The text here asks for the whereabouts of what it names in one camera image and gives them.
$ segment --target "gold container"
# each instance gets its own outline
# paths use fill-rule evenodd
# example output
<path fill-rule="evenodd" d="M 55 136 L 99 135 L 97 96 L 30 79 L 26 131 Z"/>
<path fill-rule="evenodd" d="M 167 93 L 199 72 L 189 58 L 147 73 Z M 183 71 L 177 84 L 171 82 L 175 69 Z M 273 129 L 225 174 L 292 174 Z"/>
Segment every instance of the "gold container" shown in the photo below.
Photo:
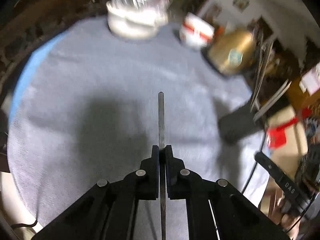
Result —
<path fill-rule="evenodd" d="M 246 29 L 236 29 L 219 37 L 207 51 L 207 59 L 224 75 L 238 74 L 249 67 L 249 61 L 256 46 L 252 32 Z"/>

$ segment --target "red stripe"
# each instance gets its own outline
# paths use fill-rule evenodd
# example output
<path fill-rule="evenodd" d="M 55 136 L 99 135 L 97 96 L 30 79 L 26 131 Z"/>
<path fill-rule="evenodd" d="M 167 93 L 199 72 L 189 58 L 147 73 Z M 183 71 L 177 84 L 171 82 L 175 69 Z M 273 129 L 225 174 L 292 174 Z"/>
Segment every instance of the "red stripe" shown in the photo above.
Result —
<path fill-rule="evenodd" d="M 193 27 L 191 27 L 190 25 L 187 25 L 185 22 L 182 24 L 184 27 L 186 27 L 188 30 L 191 30 L 191 31 L 195 31 L 195 29 L 193 28 Z M 199 35 L 200 35 L 200 37 L 201 38 L 204 38 L 204 39 L 206 39 L 207 41 L 209 41 L 209 40 L 212 40 L 212 37 L 209 37 L 209 36 L 207 36 L 207 35 L 205 35 L 204 33 L 202 33 L 202 32 L 199 32 Z"/>

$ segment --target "silver screw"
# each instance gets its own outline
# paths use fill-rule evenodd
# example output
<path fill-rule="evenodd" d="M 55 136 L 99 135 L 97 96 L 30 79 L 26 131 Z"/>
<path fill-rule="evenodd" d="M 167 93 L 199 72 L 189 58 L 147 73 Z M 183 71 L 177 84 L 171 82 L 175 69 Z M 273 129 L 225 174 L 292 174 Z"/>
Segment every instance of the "silver screw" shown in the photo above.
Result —
<path fill-rule="evenodd" d="M 180 171 L 180 174 L 181 174 L 182 176 L 188 176 L 188 175 L 190 174 L 190 171 L 187 170 L 187 169 L 182 169 L 182 170 Z"/>
<path fill-rule="evenodd" d="M 141 177 L 141 176 L 144 176 L 146 174 L 146 171 L 145 170 L 137 170 L 136 171 L 136 175 Z"/>
<path fill-rule="evenodd" d="M 97 182 L 97 185 L 98 185 L 99 187 L 104 187 L 104 186 L 107 185 L 107 184 L 108 184 L 108 182 L 107 182 L 107 180 L 105 180 L 105 179 L 99 179 L 98 182 Z"/>
<path fill-rule="evenodd" d="M 226 185 L 228 185 L 228 182 L 225 179 L 219 179 L 218 185 L 221 187 L 225 187 Z"/>

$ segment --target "cylindrical holder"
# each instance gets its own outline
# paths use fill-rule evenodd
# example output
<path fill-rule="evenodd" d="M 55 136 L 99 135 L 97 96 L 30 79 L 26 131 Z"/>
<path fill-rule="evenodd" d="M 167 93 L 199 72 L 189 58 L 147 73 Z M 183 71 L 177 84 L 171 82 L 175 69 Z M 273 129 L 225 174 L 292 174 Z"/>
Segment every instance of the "cylindrical holder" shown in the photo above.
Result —
<path fill-rule="evenodd" d="M 255 110 L 250 112 L 250 102 L 248 102 L 236 111 L 220 118 L 218 121 L 220 137 L 234 144 L 242 138 L 263 130 L 261 119 L 253 122 L 255 113 Z"/>

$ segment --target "table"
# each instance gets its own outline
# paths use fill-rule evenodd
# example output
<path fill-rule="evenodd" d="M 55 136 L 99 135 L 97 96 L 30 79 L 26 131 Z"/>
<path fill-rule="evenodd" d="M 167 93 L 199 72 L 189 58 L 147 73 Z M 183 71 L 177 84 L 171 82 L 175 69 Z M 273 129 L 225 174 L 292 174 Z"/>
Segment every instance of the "table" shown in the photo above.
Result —
<path fill-rule="evenodd" d="M 158 144 L 159 91 L 174 156 L 204 179 L 225 178 L 241 189 L 262 133 L 227 145 L 217 120 L 249 99 L 244 78 L 223 78 L 182 46 L 178 25 L 149 41 L 127 41 L 106 22 L 80 21 L 39 48 L 19 80 L 8 162 L 29 211 L 45 226 L 98 179 L 114 182 L 138 169 Z M 258 166 L 245 192 L 256 206 L 267 181 Z M 185 202 L 167 200 L 167 238 L 187 234 Z M 161 238 L 159 199 L 140 202 L 135 238 Z"/>

